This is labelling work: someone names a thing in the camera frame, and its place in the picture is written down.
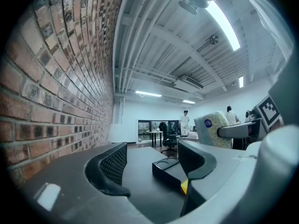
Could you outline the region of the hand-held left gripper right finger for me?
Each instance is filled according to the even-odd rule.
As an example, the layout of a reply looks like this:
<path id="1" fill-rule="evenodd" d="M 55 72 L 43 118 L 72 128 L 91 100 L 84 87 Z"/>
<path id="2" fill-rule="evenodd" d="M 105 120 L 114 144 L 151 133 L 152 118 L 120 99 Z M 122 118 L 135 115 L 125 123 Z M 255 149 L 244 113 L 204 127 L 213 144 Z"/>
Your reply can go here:
<path id="1" fill-rule="evenodd" d="M 177 224 L 296 224 L 299 128 L 285 126 L 244 153 L 182 141 L 189 182 Z"/>

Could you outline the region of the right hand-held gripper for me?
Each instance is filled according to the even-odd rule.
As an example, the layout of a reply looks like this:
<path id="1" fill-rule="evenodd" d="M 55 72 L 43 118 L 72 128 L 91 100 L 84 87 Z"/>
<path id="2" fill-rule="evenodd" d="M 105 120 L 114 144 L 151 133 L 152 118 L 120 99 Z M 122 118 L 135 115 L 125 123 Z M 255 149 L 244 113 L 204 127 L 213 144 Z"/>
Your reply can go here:
<path id="1" fill-rule="evenodd" d="M 296 124 L 296 56 L 293 55 L 282 69 L 268 95 L 257 104 L 253 112 L 257 119 L 252 122 L 222 127 L 217 130 L 221 138 L 243 139 L 249 136 L 261 136 L 280 125 Z"/>

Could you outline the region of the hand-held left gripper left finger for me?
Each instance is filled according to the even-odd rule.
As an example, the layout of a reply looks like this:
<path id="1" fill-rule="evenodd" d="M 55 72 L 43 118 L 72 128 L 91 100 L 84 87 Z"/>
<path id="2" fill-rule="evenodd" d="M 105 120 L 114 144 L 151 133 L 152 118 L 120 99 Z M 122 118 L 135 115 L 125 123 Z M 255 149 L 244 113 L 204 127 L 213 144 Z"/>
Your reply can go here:
<path id="1" fill-rule="evenodd" d="M 127 144 L 115 143 L 52 161 L 20 188 L 49 224 L 147 224 L 123 187 Z"/>

